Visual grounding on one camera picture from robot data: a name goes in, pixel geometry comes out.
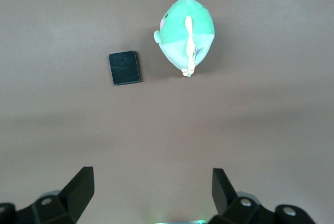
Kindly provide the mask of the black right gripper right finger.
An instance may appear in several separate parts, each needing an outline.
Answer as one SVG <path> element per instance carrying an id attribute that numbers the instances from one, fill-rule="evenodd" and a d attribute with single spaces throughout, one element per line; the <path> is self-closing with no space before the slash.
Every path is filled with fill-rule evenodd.
<path id="1" fill-rule="evenodd" d="M 297 206 L 279 205 L 272 212 L 248 196 L 238 196 L 225 171 L 221 168 L 212 170 L 211 192 L 218 214 L 213 216 L 209 223 L 315 224 L 310 215 Z"/>

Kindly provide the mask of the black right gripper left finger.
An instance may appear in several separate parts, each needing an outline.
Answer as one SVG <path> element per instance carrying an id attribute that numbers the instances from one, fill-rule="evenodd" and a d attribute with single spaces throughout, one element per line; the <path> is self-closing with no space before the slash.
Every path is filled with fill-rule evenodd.
<path id="1" fill-rule="evenodd" d="M 83 167 L 56 195 L 46 194 L 21 210 L 1 203 L 1 223 L 77 223 L 93 195 L 93 167 Z"/>

